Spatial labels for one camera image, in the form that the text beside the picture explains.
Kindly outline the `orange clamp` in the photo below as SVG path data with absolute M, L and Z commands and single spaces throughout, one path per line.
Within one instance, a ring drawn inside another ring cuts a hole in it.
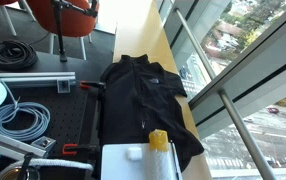
M 95 82 L 95 81 L 81 81 L 79 87 L 82 89 L 90 89 L 90 88 L 98 88 L 104 89 L 106 86 L 103 82 Z
M 99 147 L 91 144 L 64 144 L 62 147 L 63 155 L 77 155 L 79 152 L 97 154 L 99 152 Z

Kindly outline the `lower orange clamp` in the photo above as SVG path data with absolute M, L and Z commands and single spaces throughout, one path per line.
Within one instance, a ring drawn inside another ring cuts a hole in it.
M 99 147 L 91 144 L 64 144 L 62 147 L 63 155 L 77 155 L 79 152 L 97 154 L 99 152 Z

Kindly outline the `yellow tape piece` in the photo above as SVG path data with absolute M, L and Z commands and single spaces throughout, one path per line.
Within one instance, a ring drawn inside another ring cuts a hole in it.
M 151 151 L 167 152 L 169 149 L 167 132 L 160 129 L 152 131 L 149 134 L 149 148 Z

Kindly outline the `small white block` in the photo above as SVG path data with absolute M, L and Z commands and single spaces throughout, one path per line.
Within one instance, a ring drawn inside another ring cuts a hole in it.
M 140 147 L 131 147 L 127 150 L 127 158 L 130 161 L 139 161 L 142 157 L 142 149 Z

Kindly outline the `steel window handrail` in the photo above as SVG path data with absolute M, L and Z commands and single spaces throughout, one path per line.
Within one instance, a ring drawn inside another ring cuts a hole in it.
M 209 77 L 211 80 L 214 80 L 215 78 L 215 72 L 212 69 L 208 58 L 206 57 L 204 51 L 201 48 L 200 43 L 192 33 L 192 30 L 190 29 L 189 25 L 187 24 L 186 19 L 183 17 L 182 13 L 178 8 L 174 9 L 175 14 L 180 19 L 182 26 L 184 27 L 189 40 L 191 41 L 195 51 L 197 52 L 198 56 L 200 57 L 200 60 L 205 67 L 207 73 L 209 74 Z M 230 118 L 232 119 L 236 129 L 238 130 L 247 150 L 249 151 L 261 177 L 264 180 L 276 180 L 276 177 L 272 171 L 272 168 L 267 163 L 262 151 L 260 150 L 259 146 L 255 142 L 253 136 L 247 129 L 239 111 L 235 107 L 233 101 L 230 99 L 230 97 L 227 95 L 226 91 L 223 88 L 220 88 L 216 91 L 216 93 L 219 95 L 221 101 L 223 102 L 225 109 L 227 110 Z

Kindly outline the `upper orange clamp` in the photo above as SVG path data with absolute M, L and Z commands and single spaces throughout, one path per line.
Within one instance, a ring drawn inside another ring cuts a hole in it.
M 90 89 L 90 88 L 98 88 L 104 89 L 106 86 L 103 82 L 95 82 L 95 81 L 81 81 L 79 87 L 82 89 Z

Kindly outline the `orange chair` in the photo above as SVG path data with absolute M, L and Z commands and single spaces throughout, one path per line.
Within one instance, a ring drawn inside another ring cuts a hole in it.
M 89 36 L 99 11 L 98 0 L 26 0 L 36 21 L 50 33 L 49 53 L 54 50 L 58 37 L 60 61 L 66 62 L 63 37 L 78 38 L 82 58 L 86 59 L 84 37 Z

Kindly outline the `upper aluminium rail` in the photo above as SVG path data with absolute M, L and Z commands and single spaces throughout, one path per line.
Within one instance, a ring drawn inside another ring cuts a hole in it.
M 74 72 L 0 73 L 0 79 L 9 87 L 55 87 L 58 93 L 70 93 L 76 84 Z

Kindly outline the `aluminium rail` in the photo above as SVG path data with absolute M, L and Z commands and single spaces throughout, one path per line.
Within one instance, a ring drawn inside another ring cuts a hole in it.
M 0 73 L 0 79 L 9 87 L 55 87 L 58 93 L 70 93 L 76 84 L 74 72 Z
M 29 152 L 37 158 L 46 158 L 55 143 L 54 139 L 46 136 L 28 144 L 0 134 L 0 154 L 14 160 L 23 160 Z

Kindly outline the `silver zipper pull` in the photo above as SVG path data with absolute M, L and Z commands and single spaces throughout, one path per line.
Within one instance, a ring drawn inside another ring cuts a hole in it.
M 142 122 L 141 122 L 141 127 L 142 127 L 142 129 L 145 129 L 145 126 L 146 126 L 146 122 L 145 122 L 145 121 L 142 121 Z

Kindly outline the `white paper towel roll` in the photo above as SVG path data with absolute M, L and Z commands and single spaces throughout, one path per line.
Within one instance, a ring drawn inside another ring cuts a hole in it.
M 148 180 L 177 180 L 172 153 L 170 151 L 150 151 L 146 175 Z

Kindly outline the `black fleece jumper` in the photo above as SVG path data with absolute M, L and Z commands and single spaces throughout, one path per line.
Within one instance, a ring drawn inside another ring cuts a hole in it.
M 181 169 L 204 152 L 200 141 L 186 129 L 176 100 L 187 95 L 179 75 L 151 62 L 146 54 L 123 55 L 108 66 L 101 81 L 106 84 L 98 132 L 101 145 L 147 143 L 149 134 L 160 129 L 174 142 Z

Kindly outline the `lower aluminium rail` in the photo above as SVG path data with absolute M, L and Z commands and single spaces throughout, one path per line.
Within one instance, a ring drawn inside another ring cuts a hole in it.
M 14 160 L 23 160 L 29 152 L 37 158 L 46 158 L 55 143 L 54 139 L 46 136 L 28 144 L 0 134 L 0 154 Z

